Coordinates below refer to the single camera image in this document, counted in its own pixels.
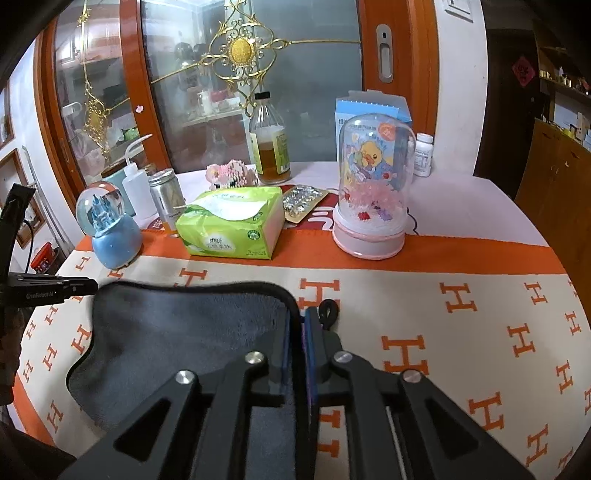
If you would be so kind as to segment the purple and grey towel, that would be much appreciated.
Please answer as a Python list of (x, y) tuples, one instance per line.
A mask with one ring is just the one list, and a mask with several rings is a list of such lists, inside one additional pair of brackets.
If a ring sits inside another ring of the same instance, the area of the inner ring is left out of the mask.
[[(339, 309), (334, 300), (310, 307), (318, 306)], [(303, 342), (304, 313), (310, 307), (266, 282), (204, 287), (108, 283), (92, 300), (90, 346), (69, 370), (66, 385), (105, 437), (178, 371), (202, 376), (221, 370), (290, 314), (291, 384), (284, 409), (293, 417), (293, 479), (311, 479), (317, 460), (308, 456), (311, 414)]]

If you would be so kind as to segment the blue snow globe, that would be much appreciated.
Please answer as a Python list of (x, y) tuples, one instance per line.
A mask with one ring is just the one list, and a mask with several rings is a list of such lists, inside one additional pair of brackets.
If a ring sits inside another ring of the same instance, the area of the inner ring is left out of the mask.
[(120, 190), (111, 183), (95, 182), (81, 192), (76, 203), (76, 220), (91, 237), (92, 249), (105, 268), (118, 270), (139, 254), (141, 231), (124, 211)]

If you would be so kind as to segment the white squeeze wash bottle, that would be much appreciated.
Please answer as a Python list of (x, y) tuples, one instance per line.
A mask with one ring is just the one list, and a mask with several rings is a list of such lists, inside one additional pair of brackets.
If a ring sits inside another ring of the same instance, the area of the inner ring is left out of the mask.
[(131, 151), (140, 146), (145, 139), (151, 137), (151, 134), (141, 136), (132, 141), (125, 150), (125, 166), (123, 168), (125, 178), (122, 180), (123, 189), (132, 205), (135, 216), (140, 219), (147, 219), (156, 214), (156, 207), (151, 196), (148, 175), (145, 170), (140, 169), (137, 164), (131, 160)]

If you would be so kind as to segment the silver metal can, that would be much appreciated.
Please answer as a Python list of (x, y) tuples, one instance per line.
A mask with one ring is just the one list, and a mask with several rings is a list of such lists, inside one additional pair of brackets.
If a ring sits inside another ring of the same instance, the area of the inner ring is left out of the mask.
[(148, 185), (160, 221), (169, 235), (176, 235), (176, 221), (185, 210), (185, 199), (172, 168), (157, 171), (148, 177)]

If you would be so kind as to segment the orange and cream H blanket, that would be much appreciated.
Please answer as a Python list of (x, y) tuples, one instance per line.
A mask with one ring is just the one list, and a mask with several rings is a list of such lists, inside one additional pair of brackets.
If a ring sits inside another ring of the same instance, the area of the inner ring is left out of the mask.
[(539, 479), (574, 466), (590, 427), (590, 326), (546, 246), (411, 236), (396, 257), (367, 261), (327, 231), (294, 229), (270, 260), (240, 260), (192, 256), (147, 231), (129, 267), (103, 267), (83, 240), (61, 273), (173, 287), (267, 281), (301, 309), (333, 299), (349, 351), (428, 376)]

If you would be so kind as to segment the orange framed glass door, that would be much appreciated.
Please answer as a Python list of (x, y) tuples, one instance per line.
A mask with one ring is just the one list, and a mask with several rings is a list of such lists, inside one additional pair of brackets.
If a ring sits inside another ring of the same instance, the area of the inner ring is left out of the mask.
[[(376, 28), (391, 27), (394, 80)], [(177, 173), (252, 160), (254, 95), (270, 91), (290, 161), (332, 161), (335, 102), (356, 90), (406, 98), (433, 132), (439, 88), (431, 1), (72, 1), (34, 53), (41, 132), (68, 206), (123, 166)]]

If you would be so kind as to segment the green tissue pack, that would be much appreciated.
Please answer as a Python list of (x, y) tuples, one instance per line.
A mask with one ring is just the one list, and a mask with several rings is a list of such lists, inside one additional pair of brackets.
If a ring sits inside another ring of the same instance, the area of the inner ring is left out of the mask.
[(202, 193), (175, 227), (192, 255), (270, 260), (283, 224), (279, 187), (239, 187)]

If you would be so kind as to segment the pink flower block ornament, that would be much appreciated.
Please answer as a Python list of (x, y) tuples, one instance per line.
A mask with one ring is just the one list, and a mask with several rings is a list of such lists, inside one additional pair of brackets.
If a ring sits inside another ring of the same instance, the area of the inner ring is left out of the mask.
[(259, 185), (256, 170), (245, 165), (242, 160), (235, 159), (221, 165), (209, 165), (205, 170), (205, 179), (211, 184), (211, 190)]

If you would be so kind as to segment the silver blister pill pack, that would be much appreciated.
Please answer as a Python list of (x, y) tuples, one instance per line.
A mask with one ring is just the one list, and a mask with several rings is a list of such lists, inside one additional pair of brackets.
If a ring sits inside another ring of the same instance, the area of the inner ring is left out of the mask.
[(287, 222), (298, 224), (327, 197), (328, 190), (295, 185), (283, 193), (283, 212)]

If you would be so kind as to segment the glass bottle with amber liquid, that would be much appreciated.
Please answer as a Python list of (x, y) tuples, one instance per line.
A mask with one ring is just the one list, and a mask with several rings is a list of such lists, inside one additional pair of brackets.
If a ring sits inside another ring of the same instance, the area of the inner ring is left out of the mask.
[(270, 98), (270, 91), (254, 95), (256, 106), (249, 121), (256, 173), (266, 185), (280, 184), (290, 178), (286, 126)]

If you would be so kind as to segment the white pill bottle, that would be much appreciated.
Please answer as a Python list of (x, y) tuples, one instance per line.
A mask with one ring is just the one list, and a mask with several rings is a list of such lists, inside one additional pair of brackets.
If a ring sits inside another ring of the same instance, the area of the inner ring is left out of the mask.
[(426, 133), (416, 135), (414, 174), (429, 177), (432, 171), (434, 137)]

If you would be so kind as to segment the pink glass dome ornament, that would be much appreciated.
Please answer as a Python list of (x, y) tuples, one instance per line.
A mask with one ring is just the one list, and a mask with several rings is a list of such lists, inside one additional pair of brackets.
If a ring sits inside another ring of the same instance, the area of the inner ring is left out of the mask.
[(355, 124), (369, 124), (370, 116), (356, 116), (342, 127), (338, 203), (332, 212), (332, 238), (349, 255), (384, 260), (396, 256), (405, 244), (408, 197), (413, 179), (416, 136), (406, 124), (384, 116), (396, 130), (394, 166), (400, 167), (395, 184), (368, 178), (346, 159), (349, 132)]

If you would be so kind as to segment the duck picture box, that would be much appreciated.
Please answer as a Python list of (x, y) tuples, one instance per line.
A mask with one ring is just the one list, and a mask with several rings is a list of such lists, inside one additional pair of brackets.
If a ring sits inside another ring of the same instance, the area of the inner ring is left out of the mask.
[(368, 178), (395, 184), (400, 167), (394, 166), (394, 143), (396, 130), (390, 120), (412, 126), (412, 116), (405, 97), (384, 94), (377, 90), (349, 91), (346, 97), (335, 102), (335, 148), (337, 158), (341, 159), (342, 127), (356, 116), (370, 116), (369, 124), (355, 124), (349, 132), (346, 144), (346, 159), (352, 158), (360, 173)]

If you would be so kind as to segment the brown wooden cabinet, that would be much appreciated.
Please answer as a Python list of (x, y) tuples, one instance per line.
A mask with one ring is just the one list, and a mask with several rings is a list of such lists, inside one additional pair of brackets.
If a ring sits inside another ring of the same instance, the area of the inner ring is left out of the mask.
[(580, 292), (590, 288), (590, 152), (537, 120), (516, 204)]

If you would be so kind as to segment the white wall switch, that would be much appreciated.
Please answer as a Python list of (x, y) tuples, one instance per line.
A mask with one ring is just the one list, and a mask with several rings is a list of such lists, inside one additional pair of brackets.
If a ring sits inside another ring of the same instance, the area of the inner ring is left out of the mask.
[(468, 22), (473, 21), (470, 0), (444, 0), (443, 4), (447, 13)]

